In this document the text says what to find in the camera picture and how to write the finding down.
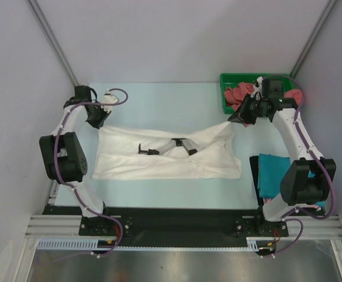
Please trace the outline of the white t-shirt with robot print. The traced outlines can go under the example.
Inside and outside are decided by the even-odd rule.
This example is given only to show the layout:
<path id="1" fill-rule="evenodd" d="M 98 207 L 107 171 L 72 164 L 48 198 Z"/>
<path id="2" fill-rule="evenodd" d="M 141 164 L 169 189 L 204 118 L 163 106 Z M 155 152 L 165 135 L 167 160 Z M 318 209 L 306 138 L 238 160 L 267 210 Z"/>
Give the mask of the white t-shirt with robot print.
<path id="1" fill-rule="evenodd" d="M 96 180 L 239 179 L 234 131 L 223 122 L 190 134 L 104 126 L 92 177 Z"/>

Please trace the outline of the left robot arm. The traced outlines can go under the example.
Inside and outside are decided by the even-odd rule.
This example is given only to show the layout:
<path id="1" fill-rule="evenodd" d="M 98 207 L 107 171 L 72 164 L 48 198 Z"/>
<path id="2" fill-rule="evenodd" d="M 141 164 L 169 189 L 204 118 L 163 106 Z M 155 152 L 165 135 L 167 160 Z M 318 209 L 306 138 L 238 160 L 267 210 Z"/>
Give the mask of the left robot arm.
<path id="1" fill-rule="evenodd" d="M 76 86 L 75 95 L 64 104 L 63 117 L 51 135 L 42 136 L 39 146 L 47 176 L 70 188 L 82 212 L 80 236 L 107 236 L 115 227 L 104 201 L 89 187 L 88 161 L 77 133 L 84 124 L 100 129 L 111 114 L 111 106 L 98 104 L 89 86 Z"/>

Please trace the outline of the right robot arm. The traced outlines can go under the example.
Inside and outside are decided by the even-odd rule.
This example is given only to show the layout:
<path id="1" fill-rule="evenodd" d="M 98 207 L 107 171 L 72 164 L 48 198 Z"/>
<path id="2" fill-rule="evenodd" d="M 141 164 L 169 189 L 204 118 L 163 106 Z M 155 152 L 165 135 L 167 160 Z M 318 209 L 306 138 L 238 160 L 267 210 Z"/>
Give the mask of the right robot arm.
<path id="1" fill-rule="evenodd" d="M 280 182 L 280 192 L 262 205 L 254 229 L 261 236 L 302 212 L 316 220 L 326 220 L 335 209 L 333 179 L 336 163 L 315 147 L 301 119 L 302 103 L 284 95 L 283 74 L 259 76 L 254 91 L 247 94 L 229 122 L 253 125 L 268 118 L 278 130 L 290 158 L 290 167 Z"/>

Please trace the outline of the salmon red t-shirt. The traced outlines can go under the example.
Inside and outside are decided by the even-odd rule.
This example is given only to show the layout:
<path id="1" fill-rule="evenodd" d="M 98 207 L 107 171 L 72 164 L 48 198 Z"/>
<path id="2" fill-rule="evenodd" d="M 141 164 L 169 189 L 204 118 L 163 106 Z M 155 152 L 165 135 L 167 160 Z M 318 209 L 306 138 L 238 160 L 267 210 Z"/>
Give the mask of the salmon red t-shirt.
<path id="1" fill-rule="evenodd" d="M 245 126 L 255 124 L 260 117 L 272 121 L 276 112 L 296 110 L 303 100 L 299 89 L 285 92 L 280 79 L 266 79 L 261 85 L 240 82 L 235 88 L 225 90 L 224 97 L 234 110 L 228 121 Z"/>

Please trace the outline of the green plastic bin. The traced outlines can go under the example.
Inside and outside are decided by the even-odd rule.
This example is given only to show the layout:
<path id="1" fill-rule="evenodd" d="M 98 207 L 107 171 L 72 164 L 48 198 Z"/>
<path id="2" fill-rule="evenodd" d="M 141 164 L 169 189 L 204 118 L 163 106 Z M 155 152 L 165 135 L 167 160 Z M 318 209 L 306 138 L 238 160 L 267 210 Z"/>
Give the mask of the green plastic bin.
<path id="1" fill-rule="evenodd" d="M 222 109 L 225 114 L 233 114 L 244 100 L 246 94 L 252 94 L 253 85 L 259 76 L 273 76 L 269 73 L 222 73 L 220 75 L 220 92 L 222 97 Z M 294 98 L 299 105 L 303 93 L 296 84 L 287 77 L 275 76 L 282 81 L 284 96 Z"/>

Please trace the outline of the teal folded t-shirt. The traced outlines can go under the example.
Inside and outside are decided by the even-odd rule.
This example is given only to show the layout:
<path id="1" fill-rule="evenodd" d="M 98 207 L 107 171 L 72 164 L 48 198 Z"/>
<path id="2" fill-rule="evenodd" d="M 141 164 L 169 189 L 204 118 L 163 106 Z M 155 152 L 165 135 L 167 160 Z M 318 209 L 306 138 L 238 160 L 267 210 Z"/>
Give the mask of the teal folded t-shirt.
<path id="1" fill-rule="evenodd" d="M 325 202 L 329 187 L 314 160 L 259 155 L 258 190 L 261 198 L 280 196 L 287 206 Z"/>

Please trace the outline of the right aluminium frame post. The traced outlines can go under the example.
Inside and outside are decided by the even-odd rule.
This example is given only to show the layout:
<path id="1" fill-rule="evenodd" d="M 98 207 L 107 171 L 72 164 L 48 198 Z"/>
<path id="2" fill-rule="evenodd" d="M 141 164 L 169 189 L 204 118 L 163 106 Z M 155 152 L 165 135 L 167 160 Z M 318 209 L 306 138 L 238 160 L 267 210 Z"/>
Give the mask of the right aluminium frame post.
<path id="1" fill-rule="evenodd" d="M 295 78 L 297 74 L 299 73 L 301 67 L 303 66 L 303 63 L 307 59 L 311 49 L 313 48 L 314 44 L 316 43 L 319 34 L 325 27 L 326 23 L 329 20 L 329 17 L 334 11 L 334 8 L 336 5 L 339 3 L 338 0 L 328 0 L 319 15 L 316 23 L 314 24 L 312 31 L 310 32 L 306 43 L 304 44 L 295 64 L 293 65 L 291 71 L 290 71 L 290 76 L 292 78 Z"/>

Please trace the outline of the aluminium frame post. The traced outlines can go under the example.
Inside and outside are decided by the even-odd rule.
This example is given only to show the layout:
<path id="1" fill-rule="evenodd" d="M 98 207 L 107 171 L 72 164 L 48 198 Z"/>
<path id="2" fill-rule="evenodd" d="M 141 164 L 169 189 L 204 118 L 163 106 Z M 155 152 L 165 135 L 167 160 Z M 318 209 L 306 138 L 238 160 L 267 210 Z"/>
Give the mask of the aluminium frame post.
<path id="1" fill-rule="evenodd" d="M 338 0 L 328 0 L 319 15 L 316 23 L 314 24 L 312 31 L 310 32 L 306 43 L 304 44 L 295 64 L 293 65 L 291 71 L 290 71 L 290 76 L 292 78 L 295 78 L 297 74 L 299 73 L 301 67 L 303 66 L 303 63 L 307 59 L 311 49 L 313 48 L 314 44 L 316 43 L 319 34 L 325 27 L 326 23 L 329 20 L 329 17 L 334 11 L 334 8 L 336 5 L 339 3 Z"/>
<path id="2" fill-rule="evenodd" d="M 47 40 L 49 46 L 51 47 L 56 59 L 58 60 L 61 68 L 63 69 L 64 73 L 68 77 L 69 81 L 73 86 L 78 86 L 79 82 L 72 70 L 72 67 L 65 55 L 57 37 L 55 36 L 52 27 L 47 20 L 44 12 L 38 1 L 36 0 L 25 0 L 27 6 L 29 7 L 33 17 L 35 18 L 37 24 L 39 25 L 45 39 Z"/>

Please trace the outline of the aluminium front rail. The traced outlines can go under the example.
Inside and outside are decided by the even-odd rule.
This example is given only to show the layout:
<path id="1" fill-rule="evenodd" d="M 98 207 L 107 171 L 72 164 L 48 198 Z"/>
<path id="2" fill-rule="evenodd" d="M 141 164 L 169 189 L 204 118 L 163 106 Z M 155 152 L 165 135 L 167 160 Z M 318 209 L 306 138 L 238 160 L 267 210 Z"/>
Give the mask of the aluminium front rail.
<path id="1" fill-rule="evenodd" d="M 25 232 L 26 238 L 78 238 L 80 215 L 33 215 Z M 342 240 L 342 226 L 337 216 L 327 220 L 299 217 L 303 222 L 302 240 Z"/>

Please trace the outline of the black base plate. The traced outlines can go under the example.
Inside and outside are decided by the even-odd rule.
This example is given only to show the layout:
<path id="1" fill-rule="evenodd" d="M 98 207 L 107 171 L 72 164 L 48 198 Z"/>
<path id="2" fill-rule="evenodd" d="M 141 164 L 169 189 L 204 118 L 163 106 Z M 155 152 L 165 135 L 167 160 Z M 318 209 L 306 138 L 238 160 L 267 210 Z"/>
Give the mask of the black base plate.
<path id="1" fill-rule="evenodd" d="M 82 216 L 78 207 L 48 206 L 47 216 L 79 216 L 78 235 L 102 237 L 100 249 L 112 247 L 222 248 L 243 247 L 248 237 L 275 240 L 289 235 L 286 223 L 265 221 L 259 210 L 108 208 L 118 219 Z"/>

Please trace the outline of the left aluminium frame post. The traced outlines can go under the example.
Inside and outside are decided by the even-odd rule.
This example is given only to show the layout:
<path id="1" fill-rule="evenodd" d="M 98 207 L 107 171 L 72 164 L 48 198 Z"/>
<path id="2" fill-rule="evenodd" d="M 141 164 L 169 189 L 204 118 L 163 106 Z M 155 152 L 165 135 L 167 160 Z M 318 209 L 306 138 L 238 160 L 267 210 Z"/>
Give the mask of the left aluminium frame post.
<path id="1" fill-rule="evenodd" d="M 37 24 L 39 25 L 45 39 L 47 40 L 49 46 L 51 47 L 56 59 L 58 60 L 61 68 L 63 69 L 64 73 L 68 77 L 69 81 L 73 86 L 78 86 L 79 82 L 72 70 L 72 67 L 65 55 L 57 37 L 55 36 L 52 27 L 47 20 L 44 12 L 38 1 L 36 0 L 25 0 L 27 6 L 29 7 L 33 17 L 35 18 Z"/>

